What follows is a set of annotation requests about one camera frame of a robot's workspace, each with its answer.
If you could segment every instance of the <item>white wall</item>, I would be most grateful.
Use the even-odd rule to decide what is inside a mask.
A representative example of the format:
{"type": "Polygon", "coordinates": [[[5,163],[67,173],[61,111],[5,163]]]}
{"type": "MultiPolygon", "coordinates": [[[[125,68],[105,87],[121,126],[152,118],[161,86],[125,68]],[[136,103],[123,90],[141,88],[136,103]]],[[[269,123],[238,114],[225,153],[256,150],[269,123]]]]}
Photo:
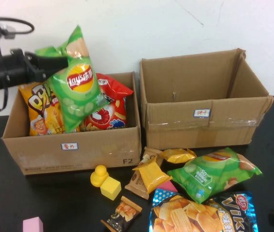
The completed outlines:
{"type": "MultiPolygon", "coordinates": [[[[36,27],[30,35],[2,40],[5,54],[60,45],[79,24],[101,73],[138,72],[142,58],[239,47],[274,95],[274,0],[0,0],[0,16],[36,27]]],[[[9,114],[15,93],[10,90],[0,115],[9,114]]]]}

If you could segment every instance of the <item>empty cardboard box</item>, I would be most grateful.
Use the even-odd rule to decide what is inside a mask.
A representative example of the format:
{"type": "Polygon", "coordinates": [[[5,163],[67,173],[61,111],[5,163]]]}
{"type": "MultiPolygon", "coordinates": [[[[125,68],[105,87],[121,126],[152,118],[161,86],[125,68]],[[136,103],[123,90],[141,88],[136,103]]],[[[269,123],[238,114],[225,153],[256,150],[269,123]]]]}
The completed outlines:
{"type": "Polygon", "coordinates": [[[17,93],[3,135],[11,156],[24,175],[137,165],[141,135],[134,73],[111,74],[134,94],[126,98],[127,127],[80,133],[29,136],[29,116],[17,93]]]}
{"type": "Polygon", "coordinates": [[[244,145],[273,103],[241,49],[140,64],[142,123],[155,149],[244,145]]]}

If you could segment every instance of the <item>pink cube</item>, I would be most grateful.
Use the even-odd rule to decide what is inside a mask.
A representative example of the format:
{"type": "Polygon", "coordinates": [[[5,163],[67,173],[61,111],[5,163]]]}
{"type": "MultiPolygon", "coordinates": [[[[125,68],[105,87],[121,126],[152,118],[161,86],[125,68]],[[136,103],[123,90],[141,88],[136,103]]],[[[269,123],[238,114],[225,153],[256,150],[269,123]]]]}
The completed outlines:
{"type": "Polygon", "coordinates": [[[167,190],[167,191],[171,191],[171,192],[177,192],[176,188],[174,187],[174,185],[171,183],[170,180],[168,180],[165,183],[159,185],[157,188],[167,190]]]}
{"type": "Polygon", "coordinates": [[[43,224],[39,217],[23,221],[23,232],[43,232],[43,224]]]}

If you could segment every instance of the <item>green snack bag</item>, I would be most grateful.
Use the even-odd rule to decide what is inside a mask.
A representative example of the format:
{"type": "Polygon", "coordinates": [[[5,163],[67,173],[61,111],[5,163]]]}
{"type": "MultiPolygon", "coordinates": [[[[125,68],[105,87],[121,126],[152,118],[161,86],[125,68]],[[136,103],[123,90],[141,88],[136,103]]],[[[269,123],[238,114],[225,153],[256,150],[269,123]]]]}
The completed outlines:
{"type": "Polygon", "coordinates": [[[36,54],[68,58],[68,67],[47,80],[61,105],[67,132],[76,128],[86,116],[108,103],[101,93],[79,26],[62,46],[39,49],[36,54]]]}
{"type": "Polygon", "coordinates": [[[183,168],[167,172],[197,203],[224,191],[254,174],[261,174],[258,167],[230,148],[197,157],[183,168]]]}

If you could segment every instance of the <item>blue polka dot packaging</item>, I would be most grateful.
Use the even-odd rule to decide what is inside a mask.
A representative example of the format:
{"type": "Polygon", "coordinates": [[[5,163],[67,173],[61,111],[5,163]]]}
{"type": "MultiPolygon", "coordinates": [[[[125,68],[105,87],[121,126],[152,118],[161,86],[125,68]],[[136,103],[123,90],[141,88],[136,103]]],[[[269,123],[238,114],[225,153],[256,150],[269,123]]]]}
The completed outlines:
{"type": "Polygon", "coordinates": [[[250,192],[222,193],[205,204],[155,190],[149,232],[258,232],[250,192]]]}

